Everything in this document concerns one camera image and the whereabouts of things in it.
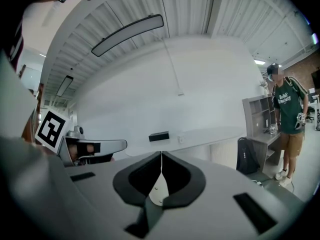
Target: person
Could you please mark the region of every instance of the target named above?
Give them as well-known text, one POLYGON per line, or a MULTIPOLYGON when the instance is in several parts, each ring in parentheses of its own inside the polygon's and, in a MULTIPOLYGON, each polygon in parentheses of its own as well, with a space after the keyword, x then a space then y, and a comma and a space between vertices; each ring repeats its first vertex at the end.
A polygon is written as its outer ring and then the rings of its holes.
POLYGON ((22 36, 22 22, 25 9, 33 3, 66 0, 1 0, 2 19, 6 24, 2 25, 0 49, 3 49, 13 69, 17 70, 18 59, 21 55, 24 39, 22 36))
POLYGON ((274 177, 279 184, 286 187, 292 182, 305 136, 303 117, 307 115, 308 93, 306 89, 292 76, 285 77, 279 65, 268 66, 267 74, 270 81, 275 81, 272 89, 272 103, 278 130, 281 132, 281 149, 284 150, 283 169, 274 177), (302 124, 297 124, 297 116, 302 118, 302 124))

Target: shoe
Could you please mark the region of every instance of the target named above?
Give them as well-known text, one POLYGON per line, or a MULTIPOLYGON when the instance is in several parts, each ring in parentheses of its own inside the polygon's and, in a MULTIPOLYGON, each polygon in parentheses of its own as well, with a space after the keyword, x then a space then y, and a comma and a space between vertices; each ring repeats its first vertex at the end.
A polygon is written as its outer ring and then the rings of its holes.
POLYGON ((282 170, 278 172, 276 175, 274 175, 274 178, 278 181, 281 180, 283 177, 287 176, 288 174, 288 169, 286 171, 282 170))
POLYGON ((280 186, 282 186, 282 187, 285 188, 285 187, 288 186, 291 182, 292 182, 292 178, 285 177, 285 178, 283 178, 282 180, 280 180, 279 184, 280 184, 280 186))

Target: khaki shorts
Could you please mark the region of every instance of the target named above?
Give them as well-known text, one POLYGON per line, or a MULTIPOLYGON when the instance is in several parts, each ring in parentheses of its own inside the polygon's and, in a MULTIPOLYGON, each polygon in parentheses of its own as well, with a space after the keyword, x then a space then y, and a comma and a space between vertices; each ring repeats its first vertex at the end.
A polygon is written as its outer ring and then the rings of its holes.
POLYGON ((299 156, 302 143, 304 142, 304 132, 296 134, 286 134, 281 132, 281 149, 288 152, 290 158, 299 156))

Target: black television screen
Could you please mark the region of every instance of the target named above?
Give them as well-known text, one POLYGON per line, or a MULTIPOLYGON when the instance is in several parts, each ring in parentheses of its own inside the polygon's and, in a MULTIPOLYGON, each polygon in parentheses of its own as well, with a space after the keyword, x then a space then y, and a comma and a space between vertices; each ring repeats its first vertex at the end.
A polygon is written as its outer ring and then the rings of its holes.
POLYGON ((311 74, 315 89, 320 89, 320 69, 311 74))

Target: white table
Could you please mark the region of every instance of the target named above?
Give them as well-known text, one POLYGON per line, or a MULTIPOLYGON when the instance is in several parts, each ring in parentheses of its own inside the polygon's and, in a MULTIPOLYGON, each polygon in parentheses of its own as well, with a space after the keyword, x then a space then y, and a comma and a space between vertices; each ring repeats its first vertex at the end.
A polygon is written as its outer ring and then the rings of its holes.
POLYGON ((156 151, 168 151, 173 154, 185 154, 206 161, 216 162, 232 168, 237 165, 237 140, 245 134, 241 127, 225 126, 195 129, 179 134, 169 132, 170 139, 149 142, 148 137, 128 142, 125 153, 135 157, 156 151), (184 135, 183 143, 178 135, 184 135))
POLYGON ((312 107, 314 108, 314 129, 316 130, 317 129, 317 110, 319 110, 320 112, 320 106, 319 106, 319 95, 317 95, 317 99, 312 102, 312 103, 309 103, 308 104, 308 107, 312 107))

